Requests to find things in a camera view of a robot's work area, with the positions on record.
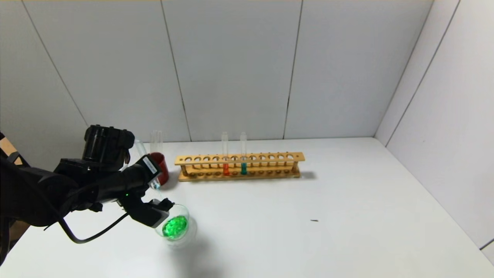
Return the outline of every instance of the glass test tube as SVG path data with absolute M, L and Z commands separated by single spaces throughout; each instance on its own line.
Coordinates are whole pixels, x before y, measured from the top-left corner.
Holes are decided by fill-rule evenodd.
M 228 170 L 228 133 L 223 132 L 221 134 L 221 143 L 223 144 L 223 159 L 227 161 L 227 163 L 223 164 L 223 174 L 228 176 L 230 175 L 230 171 Z
M 247 134 L 245 132 L 240 133 L 240 143 L 242 144 L 242 160 L 247 160 Z M 247 175 L 247 163 L 242 162 L 242 175 Z

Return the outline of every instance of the black cable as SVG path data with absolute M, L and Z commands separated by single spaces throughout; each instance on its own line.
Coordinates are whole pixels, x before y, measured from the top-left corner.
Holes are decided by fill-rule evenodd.
M 0 266 L 5 261 L 7 254 L 10 250 L 10 226 L 9 218 L 2 217 L 0 219 L 0 229 L 1 229 L 1 251 L 0 251 Z
M 31 189 L 41 198 L 41 200 L 45 203 L 45 205 L 47 205 L 47 207 L 54 213 L 54 215 L 57 217 L 58 219 L 58 223 L 60 224 L 60 226 L 62 227 L 63 231 L 65 232 L 65 234 L 75 243 L 78 243 L 78 244 L 82 244 L 82 243 L 87 243 L 87 242 L 90 242 L 91 240 L 95 239 L 95 238 L 98 238 L 99 236 L 101 236 L 102 234 L 106 233 L 108 230 L 110 230 L 111 228 L 113 228 L 116 224 L 118 224 L 120 221 L 122 221 L 127 215 L 128 213 L 125 213 L 124 215 L 122 215 L 120 218 L 118 218 L 115 222 L 113 222 L 111 225 L 109 225 L 106 229 L 102 230 L 101 232 L 91 236 L 91 237 L 88 237 L 86 239 L 78 239 L 74 233 L 72 233 L 72 231 L 70 230 L 69 226 L 67 225 L 67 222 L 65 222 L 65 220 L 63 219 L 63 217 L 60 215 L 60 213 L 58 212 L 58 210 L 56 210 L 53 205 L 51 204 L 51 202 L 47 199 L 47 197 L 40 191 L 39 188 L 37 188 L 33 183 L 32 181 L 29 181 L 24 175 L 22 175 L 20 173 L 20 170 L 17 166 L 14 165 L 14 167 L 12 167 L 13 164 L 9 164 L 10 167 L 12 169 L 15 169 L 15 171 L 18 172 L 19 176 L 24 180 L 25 183 L 29 184 L 29 186 L 31 187 Z
M 125 213 L 124 215 L 120 216 L 120 218 L 118 218 L 115 222 L 113 222 L 111 225 L 109 225 L 108 227 L 106 227 L 106 229 L 102 230 L 101 232 L 91 236 L 91 237 L 88 237 L 86 239 L 78 239 L 73 233 L 72 231 L 70 230 L 69 226 L 67 225 L 67 223 L 65 222 L 65 220 L 61 220 L 59 221 L 58 223 L 60 224 L 60 226 L 62 227 L 63 231 L 67 234 L 67 236 L 75 243 L 77 244 L 83 244 L 83 243 L 87 243 L 87 242 L 90 242 L 91 240 L 95 239 L 95 238 L 98 238 L 99 236 L 101 236 L 102 234 L 108 232 L 111 228 L 113 228 L 116 224 L 118 224 L 120 221 L 122 221 L 125 217 L 128 216 L 128 213 Z

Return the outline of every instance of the wooden test tube rack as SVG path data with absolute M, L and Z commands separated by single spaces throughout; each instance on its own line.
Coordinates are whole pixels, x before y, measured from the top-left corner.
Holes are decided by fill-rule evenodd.
M 253 179 L 300 178 L 298 162 L 305 161 L 301 152 L 251 153 L 246 159 L 241 154 L 230 154 L 228 160 L 223 155 L 179 155 L 175 165 L 180 165 L 178 180 L 225 181 Z M 229 175 L 223 174 L 223 164 L 228 163 Z M 242 163 L 247 163 L 247 175 L 241 174 Z

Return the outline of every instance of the white label sticker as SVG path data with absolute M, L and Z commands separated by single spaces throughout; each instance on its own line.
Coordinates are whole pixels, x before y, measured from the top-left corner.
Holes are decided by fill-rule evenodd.
M 157 172 L 156 168 L 154 167 L 154 165 L 151 163 L 151 161 L 149 161 L 149 158 L 148 157 L 144 157 L 144 163 L 146 163 L 146 165 L 148 166 L 149 170 L 154 174 Z

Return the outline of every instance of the red cup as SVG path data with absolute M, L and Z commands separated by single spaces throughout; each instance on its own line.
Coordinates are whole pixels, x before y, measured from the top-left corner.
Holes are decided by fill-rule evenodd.
M 158 176 L 158 181 L 161 185 L 164 185 L 170 177 L 168 168 L 166 167 L 165 156 L 160 152 L 150 153 L 151 158 L 160 166 L 162 173 Z

